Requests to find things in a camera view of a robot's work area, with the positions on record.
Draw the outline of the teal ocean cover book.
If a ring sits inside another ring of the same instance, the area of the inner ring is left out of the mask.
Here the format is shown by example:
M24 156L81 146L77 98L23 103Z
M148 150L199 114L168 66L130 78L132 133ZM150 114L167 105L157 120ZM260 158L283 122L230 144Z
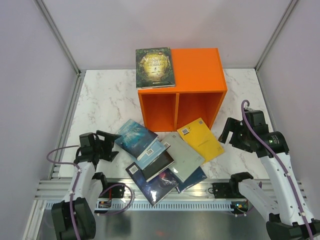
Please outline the teal ocean cover book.
M122 125L117 134L120 137L115 143L138 161L159 138L156 133L132 119Z

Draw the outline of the light blue book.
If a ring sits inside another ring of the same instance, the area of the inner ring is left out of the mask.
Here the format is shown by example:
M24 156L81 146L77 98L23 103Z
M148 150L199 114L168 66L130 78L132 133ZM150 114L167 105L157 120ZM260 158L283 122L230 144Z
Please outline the light blue book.
M148 165L154 162L164 151L166 147L160 141L156 141L142 156L140 160L136 162L141 170L144 170Z

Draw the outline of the black cover book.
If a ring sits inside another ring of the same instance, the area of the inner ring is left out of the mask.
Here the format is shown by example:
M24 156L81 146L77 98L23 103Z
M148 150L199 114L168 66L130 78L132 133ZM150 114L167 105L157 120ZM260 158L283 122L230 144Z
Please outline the black cover book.
M168 169L174 163L174 159L165 150L155 161L153 161L144 170L142 170L142 174L145 180L149 182L160 173Z

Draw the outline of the Alice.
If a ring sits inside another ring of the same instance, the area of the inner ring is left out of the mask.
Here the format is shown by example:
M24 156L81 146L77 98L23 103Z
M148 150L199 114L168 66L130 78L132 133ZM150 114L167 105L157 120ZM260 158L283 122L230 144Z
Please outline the Alice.
M135 66L137 89L176 86L170 47L136 49Z

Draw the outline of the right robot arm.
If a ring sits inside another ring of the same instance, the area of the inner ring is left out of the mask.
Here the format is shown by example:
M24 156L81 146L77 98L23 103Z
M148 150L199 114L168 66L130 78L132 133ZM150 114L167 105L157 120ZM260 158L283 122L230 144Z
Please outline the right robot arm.
M231 175L228 191L245 197L264 218L272 240L312 240L320 235L320 221L308 208L292 170L289 147L279 131L269 131L261 110L242 111L242 120L227 118L218 138L232 147L255 153L271 182L275 199L271 199L248 172Z

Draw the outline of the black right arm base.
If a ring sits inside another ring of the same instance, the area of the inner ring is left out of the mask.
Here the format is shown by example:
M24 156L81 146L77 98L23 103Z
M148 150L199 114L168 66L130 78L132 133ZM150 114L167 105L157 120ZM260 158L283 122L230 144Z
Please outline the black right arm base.
M214 182L211 187L207 189L209 194L214 195L215 199L233 199L234 194L231 190L230 184L227 182Z

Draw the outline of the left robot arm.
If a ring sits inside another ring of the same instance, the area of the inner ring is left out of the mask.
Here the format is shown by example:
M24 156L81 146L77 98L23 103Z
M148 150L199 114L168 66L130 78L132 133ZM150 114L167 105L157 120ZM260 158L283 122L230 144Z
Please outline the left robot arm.
M55 235L58 240L92 240L96 235L94 217L98 198L110 190L107 178L97 171L100 160L112 162L118 151L113 151L119 134L101 130L79 136L72 180L63 199L51 208Z

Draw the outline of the yellow book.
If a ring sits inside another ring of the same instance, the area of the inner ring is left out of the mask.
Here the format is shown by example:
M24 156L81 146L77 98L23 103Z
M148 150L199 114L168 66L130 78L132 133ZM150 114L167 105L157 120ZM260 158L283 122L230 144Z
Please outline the yellow book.
M200 117L177 130L181 138L203 157L206 164L225 150Z

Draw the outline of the grey-green book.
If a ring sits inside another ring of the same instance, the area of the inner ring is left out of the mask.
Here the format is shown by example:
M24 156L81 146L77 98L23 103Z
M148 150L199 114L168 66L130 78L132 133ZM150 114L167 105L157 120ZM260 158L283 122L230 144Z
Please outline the grey-green book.
M169 167L170 171L182 183L205 161L205 159L176 132L168 133L160 142L166 147L166 151L174 160L174 164Z

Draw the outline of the dark blue book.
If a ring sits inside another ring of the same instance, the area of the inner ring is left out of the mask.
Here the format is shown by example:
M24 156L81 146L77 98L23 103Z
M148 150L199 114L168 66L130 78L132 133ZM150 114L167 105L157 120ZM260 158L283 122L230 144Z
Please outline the dark blue book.
M176 177L176 181L178 183L178 185L176 186L176 191L181 194L185 190L199 184L205 179L207 179L207 176L204 173L203 169L199 166L184 182Z

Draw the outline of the orange wooden shelf box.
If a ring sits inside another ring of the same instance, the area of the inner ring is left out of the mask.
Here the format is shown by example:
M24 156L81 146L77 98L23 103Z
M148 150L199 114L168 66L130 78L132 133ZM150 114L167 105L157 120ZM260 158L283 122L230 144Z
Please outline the orange wooden shelf box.
M202 118L211 128L228 91L217 48L171 51L174 87L141 89L143 123L153 132L174 132Z

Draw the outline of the dark galaxy cover book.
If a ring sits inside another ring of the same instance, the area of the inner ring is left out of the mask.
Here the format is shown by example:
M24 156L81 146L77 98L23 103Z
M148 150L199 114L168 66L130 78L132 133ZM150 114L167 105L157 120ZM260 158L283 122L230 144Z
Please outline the dark galaxy cover book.
M164 170L149 182L146 181L136 163L132 163L125 170L153 207L178 185L177 179L169 169Z

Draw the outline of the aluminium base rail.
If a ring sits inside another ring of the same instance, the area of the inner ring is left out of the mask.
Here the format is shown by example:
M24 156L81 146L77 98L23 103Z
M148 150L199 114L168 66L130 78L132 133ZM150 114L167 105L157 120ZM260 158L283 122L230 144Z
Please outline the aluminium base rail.
M71 189L69 177L41 180L23 239L36 240L45 210L62 201ZM110 178L111 190L97 199L95 210L106 211L220 211L246 214L253 203L232 189L226 179L205 179L188 188L170 186L169 180L134 181Z

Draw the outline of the right aluminium frame post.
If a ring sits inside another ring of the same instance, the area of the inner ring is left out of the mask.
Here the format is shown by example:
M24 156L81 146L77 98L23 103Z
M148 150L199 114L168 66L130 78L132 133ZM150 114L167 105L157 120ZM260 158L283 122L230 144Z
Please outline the right aluminium frame post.
M254 69L255 72L258 73L260 68L262 67L264 61L266 60L269 52L271 51L273 45L275 44L276 40L278 39L278 37L280 36L280 34L282 33L285 25L287 24L287 22L289 21L291 15L293 14L295 8L297 7L298 3L300 1L299 0L290 0L286 9L284 10L279 22L277 23L271 37L269 38L265 48L263 49Z

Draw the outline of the aluminium frame post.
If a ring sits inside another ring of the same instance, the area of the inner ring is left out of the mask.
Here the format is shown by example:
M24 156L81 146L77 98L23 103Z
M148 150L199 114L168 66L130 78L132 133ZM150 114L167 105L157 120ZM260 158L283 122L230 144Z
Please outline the aluminium frame post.
M263 49L254 69L255 72L258 73L260 68L262 67L264 61L266 60L269 52L271 51L273 45L275 44L276 40L278 39L278 37L280 36L280 34L282 33L285 25L287 24L287 22L289 21L291 15L293 14L295 8L297 7L298 3L300 1L299 0L290 0L286 9L284 10L279 22L277 23L271 37L269 38L265 48Z
M66 56L68 62L70 63L72 69L74 70L75 74L79 76L81 74L81 70L76 63L70 49L68 48L57 24L55 23L54 18L52 17L46 3L43 0L34 0L34 3L38 7L39 11L41 12L44 20L46 21L47 25L49 26L54 38L56 39L58 45L60 46L62 52Z

